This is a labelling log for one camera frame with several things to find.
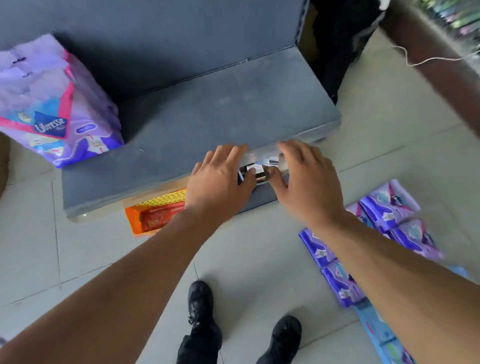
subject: person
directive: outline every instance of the person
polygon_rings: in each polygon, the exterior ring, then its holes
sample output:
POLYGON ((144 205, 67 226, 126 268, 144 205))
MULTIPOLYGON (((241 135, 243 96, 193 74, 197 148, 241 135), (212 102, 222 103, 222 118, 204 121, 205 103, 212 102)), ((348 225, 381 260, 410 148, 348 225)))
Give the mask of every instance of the person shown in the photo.
MULTIPOLYGON (((185 210, 159 233, 40 317, 0 349, 0 364, 133 364, 183 272, 202 244, 247 203, 253 172, 238 185, 248 146, 219 146, 195 165, 185 210)), ((419 364, 477 363, 480 288, 366 227, 343 208, 332 162, 298 141, 278 144, 290 179, 276 168, 270 183, 280 203, 343 262, 419 364)), ((213 295, 199 281, 189 291, 193 325, 179 364, 214 363, 221 346, 213 295)), ((259 364, 291 363, 301 325, 286 316, 275 326, 259 364)))

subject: hand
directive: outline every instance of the hand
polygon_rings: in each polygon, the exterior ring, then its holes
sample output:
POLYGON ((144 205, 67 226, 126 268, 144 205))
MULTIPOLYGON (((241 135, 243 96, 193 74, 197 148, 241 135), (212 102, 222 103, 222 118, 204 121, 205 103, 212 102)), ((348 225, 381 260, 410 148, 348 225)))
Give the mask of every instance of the hand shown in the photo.
POLYGON ((195 164, 187 183, 185 211, 208 219, 216 227, 239 212, 256 186, 253 168, 238 185, 240 160, 248 148, 246 144, 218 146, 195 164))
POLYGON ((278 143, 290 171, 288 186, 272 167, 270 184, 280 203, 309 228, 321 229, 345 215, 340 182, 332 161, 315 146, 289 140, 278 143))

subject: black shoe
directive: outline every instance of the black shoe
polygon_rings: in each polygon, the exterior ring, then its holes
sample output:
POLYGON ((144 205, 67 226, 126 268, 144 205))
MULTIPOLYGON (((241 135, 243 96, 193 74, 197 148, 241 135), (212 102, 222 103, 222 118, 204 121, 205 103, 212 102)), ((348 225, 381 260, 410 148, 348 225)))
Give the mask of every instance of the black shoe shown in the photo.
POLYGON ((257 364, 290 364, 300 348, 301 323, 287 315, 278 321, 272 332, 270 347, 257 364))
POLYGON ((192 325, 192 336, 212 338, 220 350, 222 332, 213 319, 213 293, 203 281, 193 282, 188 289, 188 322, 192 325))

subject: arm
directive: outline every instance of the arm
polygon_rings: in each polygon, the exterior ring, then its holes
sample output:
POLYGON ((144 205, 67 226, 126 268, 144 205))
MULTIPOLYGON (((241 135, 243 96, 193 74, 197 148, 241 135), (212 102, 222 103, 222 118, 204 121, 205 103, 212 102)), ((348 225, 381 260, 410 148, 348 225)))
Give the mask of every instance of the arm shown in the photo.
POLYGON ((477 363, 480 287, 347 212, 332 162, 318 148, 296 141, 279 148, 290 170, 288 186, 270 170, 280 202, 342 261, 418 363, 477 363))
POLYGON ((0 349, 0 364, 134 364, 202 244, 248 201, 237 185, 247 146, 219 146, 197 163, 185 210, 0 349))

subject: wire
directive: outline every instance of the wire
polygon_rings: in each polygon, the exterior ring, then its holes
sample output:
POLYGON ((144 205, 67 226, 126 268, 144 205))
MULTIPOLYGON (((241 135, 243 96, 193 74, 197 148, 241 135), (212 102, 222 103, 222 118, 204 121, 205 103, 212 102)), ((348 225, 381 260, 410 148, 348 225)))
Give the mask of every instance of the wire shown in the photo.
POLYGON ((471 56, 475 56, 478 54, 478 52, 480 52, 480 49, 477 50, 476 52, 473 52, 473 53, 470 53, 470 54, 467 54, 466 56, 464 57, 461 57, 461 58, 444 58, 444 57, 432 57, 432 58, 427 58, 426 60, 422 61, 422 62, 419 62, 419 63, 414 63, 414 64, 410 64, 408 62, 408 51, 405 47, 402 47, 402 46, 392 46, 393 48, 400 48, 403 50, 403 52, 405 53, 405 64, 407 67, 415 67, 415 66, 420 66, 421 64, 424 64, 425 62, 428 62, 428 61, 431 61, 431 60, 442 60, 442 61, 462 61, 464 60, 465 58, 468 58, 468 57, 471 57, 471 56))

